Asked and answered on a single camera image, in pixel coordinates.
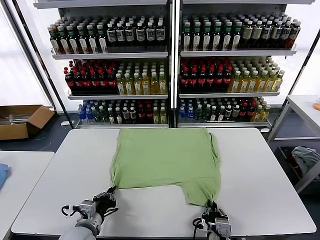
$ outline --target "white table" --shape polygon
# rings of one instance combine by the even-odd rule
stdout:
[[[0,240],[9,237],[11,225],[54,155],[49,151],[0,151],[0,163],[10,167],[0,189]]]
[[[268,137],[268,142],[274,141],[288,143],[299,142],[320,142],[320,136],[314,137],[277,137],[282,125],[292,110],[294,110],[304,121],[309,123],[317,132],[320,132],[320,111],[313,107],[317,95],[288,95],[288,103],[285,105],[280,117],[272,128]],[[295,190],[300,193],[316,176],[320,174],[320,161],[310,169],[303,178],[294,186]]]
[[[221,156],[217,203],[229,215],[232,236],[312,233],[316,226],[267,143],[255,128],[209,129]],[[78,216],[61,207],[79,204],[111,186],[109,168],[118,129],[68,133],[12,226],[12,232],[58,236]],[[117,190],[119,211],[102,225],[101,237],[182,238],[193,235],[202,207],[186,204],[178,186]],[[204,236],[198,230],[197,236]]]

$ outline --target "cardboard box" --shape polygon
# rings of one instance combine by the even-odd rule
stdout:
[[[0,140],[26,139],[37,134],[55,114],[42,105],[0,106],[0,118],[31,115],[26,123],[0,125]]]

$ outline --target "display shelf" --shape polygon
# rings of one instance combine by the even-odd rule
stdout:
[[[168,124],[78,124],[78,129],[163,129]]]
[[[124,52],[124,53],[92,53],[92,54],[52,54],[56,60],[69,59],[147,59],[166,58],[168,52]]]
[[[127,99],[167,99],[168,95],[79,95],[70,94],[70,100],[127,100]]]
[[[270,97],[278,96],[280,92],[235,92],[235,93],[180,93],[181,99],[194,98],[245,98],[245,97]]]
[[[181,57],[213,56],[292,56],[297,53],[296,47],[291,50],[236,50],[236,51],[182,51]]]
[[[37,9],[83,8],[103,6],[165,5],[167,0],[40,0],[33,3]]]
[[[178,128],[270,128],[265,122],[213,122],[213,123],[178,123]]]
[[[183,4],[304,4],[310,5],[315,0],[183,0]]]

